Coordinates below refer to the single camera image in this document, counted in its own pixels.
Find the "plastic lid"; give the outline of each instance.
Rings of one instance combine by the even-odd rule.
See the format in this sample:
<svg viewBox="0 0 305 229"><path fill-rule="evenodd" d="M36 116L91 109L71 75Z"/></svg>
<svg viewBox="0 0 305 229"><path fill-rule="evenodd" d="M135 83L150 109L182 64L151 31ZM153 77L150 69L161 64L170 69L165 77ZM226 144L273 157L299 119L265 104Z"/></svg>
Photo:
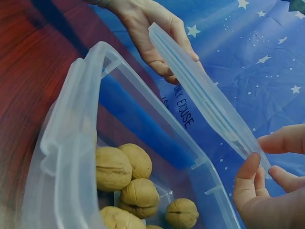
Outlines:
<svg viewBox="0 0 305 229"><path fill-rule="evenodd" d="M256 138L205 71L156 23L150 26L149 36L209 125L243 159L252 152L259 153L261 166L270 178L267 171L271 165Z"/></svg>

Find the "plastic container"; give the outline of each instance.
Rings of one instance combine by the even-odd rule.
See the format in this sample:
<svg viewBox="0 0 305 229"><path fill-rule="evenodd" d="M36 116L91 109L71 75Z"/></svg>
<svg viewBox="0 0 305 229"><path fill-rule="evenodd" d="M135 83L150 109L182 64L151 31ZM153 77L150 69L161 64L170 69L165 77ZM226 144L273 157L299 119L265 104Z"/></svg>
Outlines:
<svg viewBox="0 0 305 229"><path fill-rule="evenodd" d="M252 152L259 153L266 177L271 178L271 165L256 138L206 72L156 23L149 28L149 36L209 125L243 159Z"/></svg>
<svg viewBox="0 0 305 229"><path fill-rule="evenodd" d="M240 228L206 154L116 50L100 42L71 65L46 117L28 174L23 229L105 229L99 207L107 203L96 190L96 129L100 146L135 143L150 155L161 200L147 224L168 229L168 204L189 198L200 213L195 229Z"/></svg>

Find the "red wooden surface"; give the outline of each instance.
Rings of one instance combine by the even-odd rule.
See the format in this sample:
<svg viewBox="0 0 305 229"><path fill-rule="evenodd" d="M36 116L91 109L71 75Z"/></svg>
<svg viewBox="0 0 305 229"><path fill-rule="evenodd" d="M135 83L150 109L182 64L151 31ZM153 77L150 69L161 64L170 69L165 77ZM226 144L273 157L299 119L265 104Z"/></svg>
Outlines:
<svg viewBox="0 0 305 229"><path fill-rule="evenodd" d="M158 93L144 69L82 0L0 1L1 229L20 227L27 173L45 115L70 64L98 41L115 47Z"/></svg>

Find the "star print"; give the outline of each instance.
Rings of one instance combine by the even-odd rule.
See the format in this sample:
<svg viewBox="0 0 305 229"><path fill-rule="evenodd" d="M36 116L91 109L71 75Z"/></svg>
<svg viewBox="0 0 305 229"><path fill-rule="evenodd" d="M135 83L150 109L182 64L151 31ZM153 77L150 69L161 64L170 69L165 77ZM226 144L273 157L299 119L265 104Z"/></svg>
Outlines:
<svg viewBox="0 0 305 229"><path fill-rule="evenodd" d="M271 56L266 55L266 56L263 57L262 59L259 59L258 62L257 62L256 64L258 64L258 63L265 63L265 61L268 60L268 59L270 59L270 58L271 58Z"/></svg>
<svg viewBox="0 0 305 229"><path fill-rule="evenodd" d="M300 11L298 11L296 14L295 14L296 17L300 18L300 19L303 19L305 18L304 14L302 14Z"/></svg>
<svg viewBox="0 0 305 229"><path fill-rule="evenodd" d="M278 44L281 44L281 43L283 43L286 40L287 40L287 37L284 37L283 39L279 39L279 43Z"/></svg>
<svg viewBox="0 0 305 229"><path fill-rule="evenodd" d="M187 26L187 29L189 30L187 35L192 35L194 38L196 38L196 34L200 33L200 31L197 30L197 25L194 25L193 27Z"/></svg>
<svg viewBox="0 0 305 229"><path fill-rule="evenodd" d="M293 94L295 94L295 93L299 93L299 94L300 94L300 88L301 88L301 87L297 87L297 86L295 85L293 88L290 88L290 90L293 91Z"/></svg>
<svg viewBox="0 0 305 229"><path fill-rule="evenodd" d="M249 4L246 0L237 0L237 1L238 1L238 8L243 7L244 9L246 9L246 5Z"/></svg>
<svg viewBox="0 0 305 229"><path fill-rule="evenodd" d="M258 15L259 15L260 17L264 17L264 16L266 15L266 13L264 13L264 12L262 12L262 11L257 12L257 13L258 13Z"/></svg>

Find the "walnut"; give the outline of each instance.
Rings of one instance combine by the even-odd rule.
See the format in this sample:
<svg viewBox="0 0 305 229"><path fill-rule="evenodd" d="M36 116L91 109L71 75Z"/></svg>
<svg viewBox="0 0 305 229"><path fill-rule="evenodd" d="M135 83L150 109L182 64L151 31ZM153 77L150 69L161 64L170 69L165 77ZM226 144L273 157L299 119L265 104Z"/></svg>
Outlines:
<svg viewBox="0 0 305 229"><path fill-rule="evenodd" d="M145 229L139 218L117 207L104 207L100 213L108 229Z"/></svg>
<svg viewBox="0 0 305 229"><path fill-rule="evenodd" d="M109 146L97 148L95 159L98 190L113 192L129 184L132 166L121 150Z"/></svg>
<svg viewBox="0 0 305 229"><path fill-rule="evenodd" d="M148 179L152 173L152 161L148 154L135 144L124 144L119 147L128 157L132 165L132 179Z"/></svg>
<svg viewBox="0 0 305 229"><path fill-rule="evenodd" d="M163 229L163 228L156 226L156 225L149 225L149 226L146 226L146 229Z"/></svg>
<svg viewBox="0 0 305 229"><path fill-rule="evenodd" d="M189 199L176 199L166 210L166 221L174 229L191 229L195 226L199 213L196 205Z"/></svg>
<svg viewBox="0 0 305 229"><path fill-rule="evenodd" d="M119 207L140 219L154 215L158 210L160 197L150 180L135 179L121 191Z"/></svg>

